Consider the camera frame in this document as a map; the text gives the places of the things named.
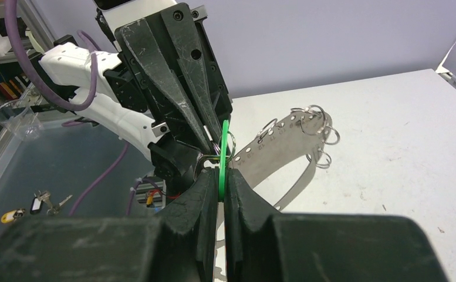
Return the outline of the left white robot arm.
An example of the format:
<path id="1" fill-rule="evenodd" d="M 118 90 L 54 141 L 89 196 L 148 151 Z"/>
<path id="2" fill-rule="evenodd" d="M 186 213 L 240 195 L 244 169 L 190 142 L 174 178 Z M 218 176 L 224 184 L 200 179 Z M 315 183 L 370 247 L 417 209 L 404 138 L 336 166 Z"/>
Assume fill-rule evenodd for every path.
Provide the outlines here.
<path id="1" fill-rule="evenodd" d="M 215 155 L 231 117 L 228 89 L 204 28 L 205 6 L 177 1 L 96 1 L 108 53 L 55 42 L 38 72 L 79 115 L 126 140 L 152 162 L 170 195 L 188 189 L 198 158 Z"/>

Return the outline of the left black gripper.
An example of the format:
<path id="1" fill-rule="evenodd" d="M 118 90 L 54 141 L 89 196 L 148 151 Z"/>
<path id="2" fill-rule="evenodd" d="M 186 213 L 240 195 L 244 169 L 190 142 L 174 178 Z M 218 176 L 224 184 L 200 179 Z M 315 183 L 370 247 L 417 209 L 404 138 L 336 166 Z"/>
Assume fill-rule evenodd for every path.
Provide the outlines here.
<path id="1" fill-rule="evenodd" d="M 114 35 L 155 120 L 176 142 L 211 153 L 232 105 L 204 19 L 180 2 L 123 23 Z"/>

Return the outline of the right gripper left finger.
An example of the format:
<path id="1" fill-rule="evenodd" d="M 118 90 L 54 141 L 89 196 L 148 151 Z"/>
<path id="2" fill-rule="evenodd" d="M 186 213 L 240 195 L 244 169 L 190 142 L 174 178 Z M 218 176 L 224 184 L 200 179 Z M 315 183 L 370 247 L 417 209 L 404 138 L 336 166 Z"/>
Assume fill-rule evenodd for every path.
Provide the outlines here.
<path id="1" fill-rule="evenodd" d="M 0 281 L 212 281 L 218 170 L 158 212 L 25 219 L 0 236 Z"/>

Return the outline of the metal crescent keyring plate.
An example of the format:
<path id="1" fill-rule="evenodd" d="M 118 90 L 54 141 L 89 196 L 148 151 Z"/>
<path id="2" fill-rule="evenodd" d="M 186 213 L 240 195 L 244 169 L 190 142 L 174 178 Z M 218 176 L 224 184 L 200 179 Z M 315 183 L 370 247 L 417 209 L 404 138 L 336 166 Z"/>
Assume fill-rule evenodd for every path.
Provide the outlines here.
<path id="1" fill-rule="evenodd" d="M 239 170 L 249 186 L 255 188 L 290 162 L 305 157 L 303 173 L 274 204 L 281 211 L 306 188 L 317 169 L 331 166 L 332 157 L 325 152 L 325 146 L 339 142 L 340 134 L 322 107 L 292 108 L 287 117 L 271 120 L 251 143 L 239 149 L 229 166 Z"/>

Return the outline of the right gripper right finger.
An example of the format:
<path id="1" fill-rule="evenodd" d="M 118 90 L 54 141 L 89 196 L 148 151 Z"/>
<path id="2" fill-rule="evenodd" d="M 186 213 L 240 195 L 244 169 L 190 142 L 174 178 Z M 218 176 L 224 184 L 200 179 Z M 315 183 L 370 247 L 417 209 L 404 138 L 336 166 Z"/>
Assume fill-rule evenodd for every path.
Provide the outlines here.
<path id="1" fill-rule="evenodd" d="M 447 281 L 409 218 L 282 213 L 237 169 L 225 178 L 228 281 Z"/>

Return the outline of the green tagged key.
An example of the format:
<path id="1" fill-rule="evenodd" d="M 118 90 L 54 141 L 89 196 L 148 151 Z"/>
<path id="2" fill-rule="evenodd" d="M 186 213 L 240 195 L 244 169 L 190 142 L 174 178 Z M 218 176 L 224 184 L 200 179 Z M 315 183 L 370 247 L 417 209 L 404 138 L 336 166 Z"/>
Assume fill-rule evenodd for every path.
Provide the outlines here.
<path id="1" fill-rule="evenodd" d="M 217 155 L 201 155 L 197 160 L 197 164 L 194 168 L 194 179 L 196 180 L 204 169 L 204 162 L 207 160 L 218 161 L 218 202 L 224 202 L 225 189 L 227 187 L 227 170 L 229 163 L 233 160 L 236 151 L 236 139 L 234 135 L 229 131 L 229 120 L 222 122 L 221 139 L 218 147 L 219 152 Z"/>

